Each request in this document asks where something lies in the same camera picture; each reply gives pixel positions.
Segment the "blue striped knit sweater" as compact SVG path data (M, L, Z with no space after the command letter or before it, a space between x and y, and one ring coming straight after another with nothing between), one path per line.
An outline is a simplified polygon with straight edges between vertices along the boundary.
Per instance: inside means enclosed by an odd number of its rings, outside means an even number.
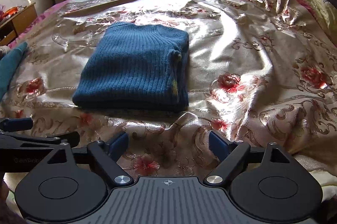
M183 30L114 23L86 63L72 101L81 108L183 110L188 59Z

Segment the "beige checked cloth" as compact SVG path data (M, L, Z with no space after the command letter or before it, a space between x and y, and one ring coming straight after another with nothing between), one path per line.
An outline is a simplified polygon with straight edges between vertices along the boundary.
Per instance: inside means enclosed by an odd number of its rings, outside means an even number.
M10 47L8 47L7 45L0 46L0 59L6 56L10 52L10 50Z

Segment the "floral satin bedspread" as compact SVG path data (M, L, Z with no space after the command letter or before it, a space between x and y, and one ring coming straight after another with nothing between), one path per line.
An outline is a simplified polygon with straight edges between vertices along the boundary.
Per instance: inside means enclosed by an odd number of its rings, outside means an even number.
M189 34L185 111L100 113L72 103L80 73L116 22ZM207 147L215 129L254 147L276 142L336 176L336 8L327 0L67 0L20 41L29 50L1 116L32 118L27 135L77 131L85 146L126 131L119 163L133 177L203 177L218 163Z

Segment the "teal folded garment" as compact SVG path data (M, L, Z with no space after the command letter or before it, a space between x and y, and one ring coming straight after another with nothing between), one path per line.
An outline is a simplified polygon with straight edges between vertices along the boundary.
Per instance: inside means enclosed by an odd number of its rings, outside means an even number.
M24 41L17 47L13 48L8 54L6 54L1 59L1 74L0 74L1 99L7 92L11 79L13 78L16 69L21 63L21 60L23 59L23 55L25 54L27 47L28 44L26 41Z

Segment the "cream fleece blanket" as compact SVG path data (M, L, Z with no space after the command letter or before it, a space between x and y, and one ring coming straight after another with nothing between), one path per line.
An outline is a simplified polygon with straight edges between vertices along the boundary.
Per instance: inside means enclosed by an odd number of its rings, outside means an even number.
M322 201L336 201L336 176L328 172L327 165L305 155L295 155L294 159L319 182L323 191Z

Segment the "wooden bedside cabinet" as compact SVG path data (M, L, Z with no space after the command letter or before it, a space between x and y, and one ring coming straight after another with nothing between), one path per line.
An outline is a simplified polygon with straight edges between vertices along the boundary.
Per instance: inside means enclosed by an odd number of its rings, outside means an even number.
M1 45L8 45L22 34L37 18L35 2L1 22Z

